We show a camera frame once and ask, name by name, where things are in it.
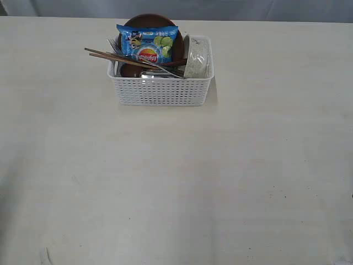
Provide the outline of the silver table knife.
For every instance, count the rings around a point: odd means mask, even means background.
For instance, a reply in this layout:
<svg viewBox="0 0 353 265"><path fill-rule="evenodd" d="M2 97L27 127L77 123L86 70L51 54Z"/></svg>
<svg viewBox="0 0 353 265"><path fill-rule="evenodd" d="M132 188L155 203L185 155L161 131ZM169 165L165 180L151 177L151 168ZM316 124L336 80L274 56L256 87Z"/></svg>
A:
<svg viewBox="0 0 353 265"><path fill-rule="evenodd" d="M144 70L140 73L141 78L145 79L153 79L153 78L181 78L183 79L182 76L175 75L170 72L165 72L163 70Z"/></svg>

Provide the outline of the white speckled ceramic bowl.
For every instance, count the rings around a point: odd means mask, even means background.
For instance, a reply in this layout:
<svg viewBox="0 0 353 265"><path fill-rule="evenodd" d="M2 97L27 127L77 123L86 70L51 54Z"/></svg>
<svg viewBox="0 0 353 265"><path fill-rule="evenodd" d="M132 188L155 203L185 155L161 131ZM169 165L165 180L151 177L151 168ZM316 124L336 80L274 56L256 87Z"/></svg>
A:
<svg viewBox="0 0 353 265"><path fill-rule="evenodd" d="M184 38L185 56L187 58L184 78L208 78L210 64L209 38L202 35L186 35Z"/></svg>

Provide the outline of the dark brown wooden spoon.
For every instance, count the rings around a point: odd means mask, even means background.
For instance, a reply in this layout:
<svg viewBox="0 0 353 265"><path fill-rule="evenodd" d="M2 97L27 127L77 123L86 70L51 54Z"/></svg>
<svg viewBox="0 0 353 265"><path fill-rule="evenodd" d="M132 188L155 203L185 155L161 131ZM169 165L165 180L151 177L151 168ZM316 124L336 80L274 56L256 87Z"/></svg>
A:
<svg viewBox="0 0 353 265"><path fill-rule="evenodd" d="M159 71L165 72L176 78L183 78L184 71L179 70L179 66L185 66L187 59L181 59L169 63L163 63L161 65L152 65L151 63L137 63L137 65L131 63L123 63L120 67L119 74L121 77L140 77L143 71Z"/></svg>

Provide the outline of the wooden chopstick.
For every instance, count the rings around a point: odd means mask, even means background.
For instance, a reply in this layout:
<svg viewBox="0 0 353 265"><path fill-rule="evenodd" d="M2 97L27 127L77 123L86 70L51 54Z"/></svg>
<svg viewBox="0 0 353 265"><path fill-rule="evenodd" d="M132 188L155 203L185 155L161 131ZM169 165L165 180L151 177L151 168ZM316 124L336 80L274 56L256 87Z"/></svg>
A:
<svg viewBox="0 0 353 265"><path fill-rule="evenodd" d="M85 50L85 51L88 51L89 53L95 53L95 54L100 54L100 55L105 55L105 56L111 56L111 57L118 57L118 58L121 58L121 59L129 60L129 61L134 61L134 60L132 60L132 59L127 59L125 56L120 56L120 55L118 55L118 54L113 54L113 53L110 53L110 52L102 52L102 51L90 49L90 48L87 48L87 47L85 47L84 50Z"/></svg>
<svg viewBox="0 0 353 265"><path fill-rule="evenodd" d="M110 60L110 61L123 62L123 63L129 64L129 65L135 65L135 66L141 67L141 65L137 62L121 59L118 57L105 56L105 55L100 55L100 54L95 54L95 53L89 53L89 56L93 56L93 57L97 57L97 58L101 58L101 59L106 59L106 60Z"/></svg>

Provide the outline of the silver metal fork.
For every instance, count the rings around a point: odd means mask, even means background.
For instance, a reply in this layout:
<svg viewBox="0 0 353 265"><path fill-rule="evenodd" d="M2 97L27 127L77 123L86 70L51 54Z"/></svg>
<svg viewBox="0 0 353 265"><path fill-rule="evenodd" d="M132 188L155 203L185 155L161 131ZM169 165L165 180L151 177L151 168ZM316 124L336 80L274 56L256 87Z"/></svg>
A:
<svg viewBox="0 0 353 265"><path fill-rule="evenodd" d="M124 59L127 59L128 56L125 56L121 49L119 49L117 42L114 39L108 39L109 44L113 48L114 53L111 53L111 55L116 55L116 56L122 56ZM184 70L180 70L179 67L181 66L186 66L187 59L181 59L178 61L172 61L168 63L161 63L161 64L155 64L152 62L149 62L143 58L141 58L142 62L140 64L142 65L143 68L147 68L149 66L150 69L153 70L162 70L170 75L175 75L177 77L182 76L184 74Z"/></svg>

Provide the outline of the white perforated plastic basket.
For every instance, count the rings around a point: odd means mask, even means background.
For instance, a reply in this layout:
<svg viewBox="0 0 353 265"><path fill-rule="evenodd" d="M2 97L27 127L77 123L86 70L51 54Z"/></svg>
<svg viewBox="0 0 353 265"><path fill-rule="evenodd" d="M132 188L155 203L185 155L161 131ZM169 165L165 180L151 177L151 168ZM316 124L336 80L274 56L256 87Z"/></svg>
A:
<svg viewBox="0 0 353 265"><path fill-rule="evenodd" d="M211 40L203 35L186 35L185 40L201 41L207 48L207 61L201 67L205 78L125 78L115 70L115 61L108 63L108 77L123 105L140 106L201 106L214 78Z"/></svg>

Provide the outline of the silver foil packet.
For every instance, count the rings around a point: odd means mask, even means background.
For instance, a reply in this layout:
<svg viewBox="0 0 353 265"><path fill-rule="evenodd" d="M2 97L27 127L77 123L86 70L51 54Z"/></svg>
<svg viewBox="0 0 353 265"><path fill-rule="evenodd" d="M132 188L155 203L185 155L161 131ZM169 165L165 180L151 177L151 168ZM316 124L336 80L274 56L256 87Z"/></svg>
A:
<svg viewBox="0 0 353 265"><path fill-rule="evenodd" d="M116 69L116 75L124 78L158 78L163 77L160 70L150 70L141 66L135 66L127 63L119 63Z"/></svg>

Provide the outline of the blue potato chips bag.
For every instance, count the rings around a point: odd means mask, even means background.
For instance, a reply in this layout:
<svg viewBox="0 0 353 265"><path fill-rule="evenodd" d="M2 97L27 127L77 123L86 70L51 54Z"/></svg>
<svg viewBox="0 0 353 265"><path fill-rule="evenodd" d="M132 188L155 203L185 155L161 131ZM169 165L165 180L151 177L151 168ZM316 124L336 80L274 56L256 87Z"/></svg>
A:
<svg viewBox="0 0 353 265"><path fill-rule="evenodd" d="M177 26L134 28L117 25L121 37L121 51L134 59L155 64L172 62L172 47L178 35Z"/></svg>

